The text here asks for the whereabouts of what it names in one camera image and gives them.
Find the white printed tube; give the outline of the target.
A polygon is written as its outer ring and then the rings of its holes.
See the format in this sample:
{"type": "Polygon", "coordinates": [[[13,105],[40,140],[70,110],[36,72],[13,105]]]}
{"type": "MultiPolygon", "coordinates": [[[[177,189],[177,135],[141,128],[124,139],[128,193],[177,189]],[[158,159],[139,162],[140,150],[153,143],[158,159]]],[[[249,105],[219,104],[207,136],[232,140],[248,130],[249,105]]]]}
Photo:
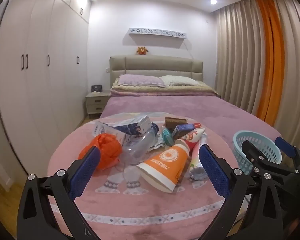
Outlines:
{"type": "Polygon", "coordinates": [[[192,159],[189,168],[189,175],[192,180],[202,181],[207,177],[207,174],[199,159],[199,150],[204,144],[207,144],[206,133],[203,133],[200,140],[196,143],[192,150],[192,159]]]}

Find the light blue plastic basket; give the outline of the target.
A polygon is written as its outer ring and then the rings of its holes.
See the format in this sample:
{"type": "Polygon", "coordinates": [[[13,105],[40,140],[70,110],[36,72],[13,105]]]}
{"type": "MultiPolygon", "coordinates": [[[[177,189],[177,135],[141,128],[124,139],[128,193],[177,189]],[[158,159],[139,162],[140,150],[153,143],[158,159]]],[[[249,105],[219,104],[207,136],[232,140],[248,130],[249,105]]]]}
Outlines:
{"type": "Polygon", "coordinates": [[[281,164],[282,154],[275,143],[268,137],[252,131],[238,131],[233,136],[233,154],[238,162],[239,168],[249,175],[253,169],[252,163],[246,158],[246,155],[242,151],[242,144],[244,141],[251,142],[257,147],[269,161],[281,164]]]}

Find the small photo frame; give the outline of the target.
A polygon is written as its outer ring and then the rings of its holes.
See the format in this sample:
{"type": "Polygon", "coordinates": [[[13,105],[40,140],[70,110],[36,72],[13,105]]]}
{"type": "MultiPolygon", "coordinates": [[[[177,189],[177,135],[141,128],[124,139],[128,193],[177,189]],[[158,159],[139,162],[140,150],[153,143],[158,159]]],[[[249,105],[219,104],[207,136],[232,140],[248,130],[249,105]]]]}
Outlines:
{"type": "Polygon", "coordinates": [[[102,92],[102,85],[92,85],[91,86],[92,93],[99,93],[102,92]]]}

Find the beige curtain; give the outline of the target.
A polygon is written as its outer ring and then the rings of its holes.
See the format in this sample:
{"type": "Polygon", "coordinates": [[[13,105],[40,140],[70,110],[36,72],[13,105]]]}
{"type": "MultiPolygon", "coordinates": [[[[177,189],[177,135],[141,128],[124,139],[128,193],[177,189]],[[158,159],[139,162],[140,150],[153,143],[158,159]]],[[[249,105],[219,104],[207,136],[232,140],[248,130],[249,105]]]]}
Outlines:
{"type": "MultiPolygon", "coordinates": [[[[300,3],[274,2],[283,30],[285,76],[279,112],[272,127],[300,147],[300,3]]],[[[225,101],[257,117],[266,58],[257,1],[243,0],[223,7],[216,11],[216,18],[217,92],[225,101]]]]}

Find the beige nightstand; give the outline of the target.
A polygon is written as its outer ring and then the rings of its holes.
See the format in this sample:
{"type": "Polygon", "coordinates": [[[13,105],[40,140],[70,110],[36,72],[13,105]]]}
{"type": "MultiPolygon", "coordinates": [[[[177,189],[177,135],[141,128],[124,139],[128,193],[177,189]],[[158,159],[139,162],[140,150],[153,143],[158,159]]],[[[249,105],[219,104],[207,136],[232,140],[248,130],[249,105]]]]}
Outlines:
{"type": "Polygon", "coordinates": [[[87,115],[89,116],[89,118],[92,118],[95,115],[101,115],[109,99],[109,90],[89,93],[85,97],[87,115]]]}

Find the purple bedspread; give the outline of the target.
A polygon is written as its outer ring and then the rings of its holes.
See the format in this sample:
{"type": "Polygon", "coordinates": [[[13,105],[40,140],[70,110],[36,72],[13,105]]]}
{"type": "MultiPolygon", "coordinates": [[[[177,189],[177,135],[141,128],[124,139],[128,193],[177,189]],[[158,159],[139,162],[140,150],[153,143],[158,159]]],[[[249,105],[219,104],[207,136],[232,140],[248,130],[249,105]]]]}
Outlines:
{"type": "Polygon", "coordinates": [[[102,117],[120,113],[165,112],[200,122],[221,136],[233,147],[238,131],[253,131],[271,140],[281,134],[256,116],[217,96],[113,96],[106,104],[102,117]]]}

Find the red white paper cup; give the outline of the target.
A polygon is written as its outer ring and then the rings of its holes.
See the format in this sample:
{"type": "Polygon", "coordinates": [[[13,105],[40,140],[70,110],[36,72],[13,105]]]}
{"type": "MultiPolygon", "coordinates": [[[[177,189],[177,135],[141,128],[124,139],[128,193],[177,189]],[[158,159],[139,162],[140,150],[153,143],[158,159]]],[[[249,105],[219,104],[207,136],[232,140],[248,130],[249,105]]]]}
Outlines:
{"type": "Polygon", "coordinates": [[[195,145],[200,141],[201,137],[205,132],[205,128],[195,128],[194,130],[190,131],[186,135],[182,136],[181,138],[175,141],[175,144],[183,145],[187,151],[188,155],[191,155],[191,152],[195,145]]]}

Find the white blue carton box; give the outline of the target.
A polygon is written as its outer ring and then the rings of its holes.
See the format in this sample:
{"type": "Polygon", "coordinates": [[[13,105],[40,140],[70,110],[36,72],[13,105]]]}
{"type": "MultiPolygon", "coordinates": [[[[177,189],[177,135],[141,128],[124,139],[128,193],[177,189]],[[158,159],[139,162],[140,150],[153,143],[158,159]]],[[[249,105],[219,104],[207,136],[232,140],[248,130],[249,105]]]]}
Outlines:
{"type": "Polygon", "coordinates": [[[107,133],[114,135],[117,141],[123,145],[131,140],[145,134],[152,126],[148,115],[137,116],[136,118],[123,120],[116,123],[95,121],[93,137],[107,133]]]}

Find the beige padded headboard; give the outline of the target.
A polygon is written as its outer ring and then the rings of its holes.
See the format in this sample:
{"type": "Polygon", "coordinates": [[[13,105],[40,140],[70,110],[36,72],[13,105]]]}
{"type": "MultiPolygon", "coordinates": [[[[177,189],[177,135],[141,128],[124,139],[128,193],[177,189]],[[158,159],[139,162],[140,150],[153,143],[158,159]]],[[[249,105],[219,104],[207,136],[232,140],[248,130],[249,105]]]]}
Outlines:
{"type": "Polygon", "coordinates": [[[156,55],[111,56],[109,67],[111,84],[123,74],[156,77],[174,75],[203,81],[203,62],[182,57],[156,55]]]}

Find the white decorated wall shelf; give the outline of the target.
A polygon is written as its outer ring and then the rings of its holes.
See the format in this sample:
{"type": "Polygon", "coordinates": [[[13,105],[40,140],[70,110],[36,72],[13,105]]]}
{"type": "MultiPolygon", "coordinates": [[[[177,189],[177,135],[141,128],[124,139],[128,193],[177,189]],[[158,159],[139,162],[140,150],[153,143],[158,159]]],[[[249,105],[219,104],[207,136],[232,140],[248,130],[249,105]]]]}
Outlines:
{"type": "Polygon", "coordinates": [[[154,35],[154,36],[164,36],[164,37],[173,37],[187,39],[187,34],[171,31],[171,30],[162,30],[162,29],[149,29],[149,28],[129,28],[128,33],[130,35],[154,35]]]}

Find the brown cardboard piece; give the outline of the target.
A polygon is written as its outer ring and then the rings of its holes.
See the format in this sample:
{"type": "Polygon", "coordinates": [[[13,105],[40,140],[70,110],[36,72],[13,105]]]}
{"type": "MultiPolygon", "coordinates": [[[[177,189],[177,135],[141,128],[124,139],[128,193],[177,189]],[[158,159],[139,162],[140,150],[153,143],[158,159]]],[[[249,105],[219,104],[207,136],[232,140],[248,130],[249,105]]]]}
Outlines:
{"type": "Polygon", "coordinates": [[[183,118],[175,118],[171,116],[165,117],[164,126],[170,131],[173,131],[177,125],[183,125],[183,124],[188,124],[188,120],[183,118]]]}

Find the orange paper cup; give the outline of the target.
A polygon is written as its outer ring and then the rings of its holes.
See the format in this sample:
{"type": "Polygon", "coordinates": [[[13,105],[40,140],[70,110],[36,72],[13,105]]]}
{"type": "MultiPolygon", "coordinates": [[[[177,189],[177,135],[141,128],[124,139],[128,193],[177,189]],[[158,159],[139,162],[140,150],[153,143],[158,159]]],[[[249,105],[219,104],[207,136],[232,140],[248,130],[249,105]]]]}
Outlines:
{"type": "Polygon", "coordinates": [[[138,164],[142,178],[156,189],[172,193],[189,157],[190,148],[175,144],[169,149],[138,164]]]}

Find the orange plush toy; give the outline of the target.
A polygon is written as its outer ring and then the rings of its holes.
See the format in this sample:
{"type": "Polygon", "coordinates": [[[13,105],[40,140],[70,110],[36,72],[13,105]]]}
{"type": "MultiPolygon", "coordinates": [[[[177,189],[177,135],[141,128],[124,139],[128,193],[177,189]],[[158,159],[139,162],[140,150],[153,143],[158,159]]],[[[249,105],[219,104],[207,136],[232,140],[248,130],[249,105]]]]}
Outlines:
{"type": "Polygon", "coordinates": [[[138,47],[136,54],[138,55],[146,55],[149,51],[147,50],[146,47],[138,47]]]}

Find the purple pillow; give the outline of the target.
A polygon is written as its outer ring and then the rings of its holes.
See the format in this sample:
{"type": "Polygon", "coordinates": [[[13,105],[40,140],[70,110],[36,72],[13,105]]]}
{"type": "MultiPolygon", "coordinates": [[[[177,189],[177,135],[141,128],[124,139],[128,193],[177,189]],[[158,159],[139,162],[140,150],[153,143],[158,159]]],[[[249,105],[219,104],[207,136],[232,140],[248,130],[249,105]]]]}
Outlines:
{"type": "Polygon", "coordinates": [[[118,84],[123,86],[166,87],[159,77],[134,74],[121,75],[118,84]]]}

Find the teal round tape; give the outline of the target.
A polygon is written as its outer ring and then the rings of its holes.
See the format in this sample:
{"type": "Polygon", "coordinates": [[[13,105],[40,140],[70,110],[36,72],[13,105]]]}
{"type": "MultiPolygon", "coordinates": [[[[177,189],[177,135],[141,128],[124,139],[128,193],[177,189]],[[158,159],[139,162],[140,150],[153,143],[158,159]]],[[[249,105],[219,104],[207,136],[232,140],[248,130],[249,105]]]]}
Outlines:
{"type": "Polygon", "coordinates": [[[171,146],[174,145],[174,139],[172,137],[172,134],[165,126],[162,127],[161,136],[162,136],[162,139],[163,139],[164,143],[167,146],[171,147],[171,146]]]}

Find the clear plastic milk bottle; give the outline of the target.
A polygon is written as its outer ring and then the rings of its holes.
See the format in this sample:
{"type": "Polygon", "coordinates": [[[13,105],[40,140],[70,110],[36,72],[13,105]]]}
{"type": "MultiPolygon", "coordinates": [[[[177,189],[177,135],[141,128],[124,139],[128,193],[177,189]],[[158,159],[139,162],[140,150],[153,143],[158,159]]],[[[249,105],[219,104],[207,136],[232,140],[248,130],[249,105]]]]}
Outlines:
{"type": "Polygon", "coordinates": [[[120,154],[120,161],[126,166],[138,165],[143,162],[147,152],[156,142],[158,131],[157,124],[152,123],[151,128],[145,134],[124,144],[120,154]]]}

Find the white built-in wardrobe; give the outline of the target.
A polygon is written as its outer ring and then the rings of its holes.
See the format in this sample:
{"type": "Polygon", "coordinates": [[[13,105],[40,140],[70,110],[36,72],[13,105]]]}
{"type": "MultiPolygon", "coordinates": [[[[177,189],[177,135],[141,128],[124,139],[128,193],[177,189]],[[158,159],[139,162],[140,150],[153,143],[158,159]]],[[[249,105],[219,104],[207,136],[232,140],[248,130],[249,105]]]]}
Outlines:
{"type": "Polygon", "coordinates": [[[89,0],[9,0],[0,24],[0,115],[27,173],[84,118],[89,0]]]}

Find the orange curtain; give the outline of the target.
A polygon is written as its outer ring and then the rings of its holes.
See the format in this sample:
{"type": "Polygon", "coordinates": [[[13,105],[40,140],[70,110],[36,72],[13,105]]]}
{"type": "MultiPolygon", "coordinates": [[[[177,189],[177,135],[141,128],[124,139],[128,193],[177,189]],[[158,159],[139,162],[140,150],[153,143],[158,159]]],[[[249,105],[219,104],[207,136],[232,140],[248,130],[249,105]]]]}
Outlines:
{"type": "Polygon", "coordinates": [[[285,76],[285,44],[283,30],[274,0],[256,0],[263,26],[266,58],[263,89],[257,117],[274,126],[279,112],[285,76]]]}

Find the white dotted pillow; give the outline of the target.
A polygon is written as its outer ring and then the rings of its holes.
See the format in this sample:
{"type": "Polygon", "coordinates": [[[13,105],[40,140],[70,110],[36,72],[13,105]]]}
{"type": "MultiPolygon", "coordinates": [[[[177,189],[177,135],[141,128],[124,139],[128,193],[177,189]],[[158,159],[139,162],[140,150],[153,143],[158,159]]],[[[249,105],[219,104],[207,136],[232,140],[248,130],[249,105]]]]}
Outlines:
{"type": "Polygon", "coordinates": [[[196,81],[190,77],[165,75],[161,76],[160,80],[165,86],[201,86],[199,81],[196,81]]]}

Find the dark red-blue snack box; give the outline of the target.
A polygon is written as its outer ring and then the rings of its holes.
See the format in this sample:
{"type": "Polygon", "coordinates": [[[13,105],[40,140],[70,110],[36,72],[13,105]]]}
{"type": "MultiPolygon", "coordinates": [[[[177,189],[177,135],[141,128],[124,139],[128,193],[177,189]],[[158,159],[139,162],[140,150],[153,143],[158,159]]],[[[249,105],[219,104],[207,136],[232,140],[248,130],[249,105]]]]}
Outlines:
{"type": "Polygon", "coordinates": [[[201,128],[201,126],[201,123],[177,125],[172,132],[172,137],[173,139],[178,139],[196,128],[201,128]]]}

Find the orange plastic bag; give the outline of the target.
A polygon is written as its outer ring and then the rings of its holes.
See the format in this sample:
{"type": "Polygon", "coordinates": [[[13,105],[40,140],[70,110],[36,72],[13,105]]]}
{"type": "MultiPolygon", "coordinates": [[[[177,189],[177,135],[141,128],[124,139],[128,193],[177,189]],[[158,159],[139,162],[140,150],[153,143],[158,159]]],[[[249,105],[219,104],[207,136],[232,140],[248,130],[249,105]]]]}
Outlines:
{"type": "Polygon", "coordinates": [[[88,150],[93,146],[97,147],[101,153],[100,163],[96,168],[97,170],[105,170],[119,163],[122,146],[114,135],[109,133],[97,135],[88,146],[83,148],[78,159],[83,159],[88,150]]]}

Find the pink elephant quilt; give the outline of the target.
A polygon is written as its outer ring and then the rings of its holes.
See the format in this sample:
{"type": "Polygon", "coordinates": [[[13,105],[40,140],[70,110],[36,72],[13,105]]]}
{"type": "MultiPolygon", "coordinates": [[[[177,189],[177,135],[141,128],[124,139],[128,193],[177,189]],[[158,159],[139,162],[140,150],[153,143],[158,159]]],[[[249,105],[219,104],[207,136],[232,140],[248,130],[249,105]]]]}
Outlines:
{"type": "MultiPolygon", "coordinates": [[[[167,113],[121,113],[99,119],[106,124],[148,114],[161,131],[167,113]]],[[[95,121],[70,133],[52,155],[47,175],[67,169],[93,139],[95,121]]],[[[232,168],[238,163],[229,145],[207,125],[207,143],[232,168]]],[[[75,199],[90,227],[101,239],[196,239],[207,229],[224,202],[208,178],[192,182],[186,173],[173,193],[147,183],[136,167],[117,166],[96,173],[75,199]]]]}

